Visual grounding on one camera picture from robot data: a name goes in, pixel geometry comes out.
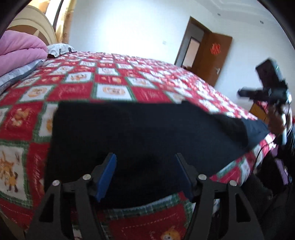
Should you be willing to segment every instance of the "metal bolt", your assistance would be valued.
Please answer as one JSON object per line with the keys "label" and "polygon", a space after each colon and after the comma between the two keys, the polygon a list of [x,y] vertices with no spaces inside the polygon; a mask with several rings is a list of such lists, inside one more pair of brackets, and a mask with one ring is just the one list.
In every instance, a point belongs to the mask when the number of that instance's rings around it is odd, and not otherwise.
{"label": "metal bolt", "polygon": [[230,180],[230,185],[233,186],[233,187],[235,187],[238,184],[237,184],[237,182],[235,180]]}
{"label": "metal bolt", "polygon": [[83,179],[84,180],[89,180],[91,178],[91,175],[90,174],[85,174],[84,176],[83,176]]}
{"label": "metal bolt", "polygon": [[58,186],[60,184],[60,181],[59,180],[54,180],[53,182],[52,182],[52,185],[53,186]]}
{"label": "metal bolt", "polygon": [[205,174],[200,174],[198,176],[198,179],[205,181],[207,179],[207,176]]}

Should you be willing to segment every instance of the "open door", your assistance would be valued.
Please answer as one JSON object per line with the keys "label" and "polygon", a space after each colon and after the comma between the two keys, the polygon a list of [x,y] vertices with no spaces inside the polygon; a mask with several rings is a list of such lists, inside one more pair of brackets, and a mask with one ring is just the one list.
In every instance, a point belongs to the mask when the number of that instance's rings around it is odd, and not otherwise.
{"label": "open door", "polygon": [[232,37],[230,36],[206,33],[190,71],[214,87],[231,43]]}

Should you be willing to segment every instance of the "folded pink quilt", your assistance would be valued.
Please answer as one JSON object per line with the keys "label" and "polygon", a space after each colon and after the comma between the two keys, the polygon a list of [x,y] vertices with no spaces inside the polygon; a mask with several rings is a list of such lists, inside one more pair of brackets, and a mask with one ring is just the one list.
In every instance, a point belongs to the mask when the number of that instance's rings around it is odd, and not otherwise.
{"label": "folded pink quilt", "polygon": [[36,36],[7,30],[0,39],[0,76],[37,59],[46,58],[46,44]]}

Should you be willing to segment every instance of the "hand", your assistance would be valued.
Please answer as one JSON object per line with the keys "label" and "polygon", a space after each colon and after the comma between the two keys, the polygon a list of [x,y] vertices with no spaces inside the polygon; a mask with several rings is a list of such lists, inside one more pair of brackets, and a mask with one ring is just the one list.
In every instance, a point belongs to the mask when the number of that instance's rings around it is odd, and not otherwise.
{"label": "hand", "polygon": [[275,134],[276,136],[282,134],[285,129],[287,129],[287,132],[289,132],[292,126],[293,116],[291,107],[289,107],[289,105],[282,105],[281,109],[282,112],[285,113],[286,117],[288,118],[286,119],[286,125],[283,124],[281,115],[276,110],[276,107],[273,105],[268,107],[268,129],[271,133]]}

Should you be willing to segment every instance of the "cream headboard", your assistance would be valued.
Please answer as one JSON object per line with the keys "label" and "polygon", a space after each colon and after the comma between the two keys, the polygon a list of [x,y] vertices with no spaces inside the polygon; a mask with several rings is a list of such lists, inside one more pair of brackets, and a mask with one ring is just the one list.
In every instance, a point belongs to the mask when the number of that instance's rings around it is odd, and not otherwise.
{"label": "cream headboard", "polygon": [[46,45],[57,43],[53,27],[39,9],[26,6],[11,22],[7,30],[28,33],[40,38]]}

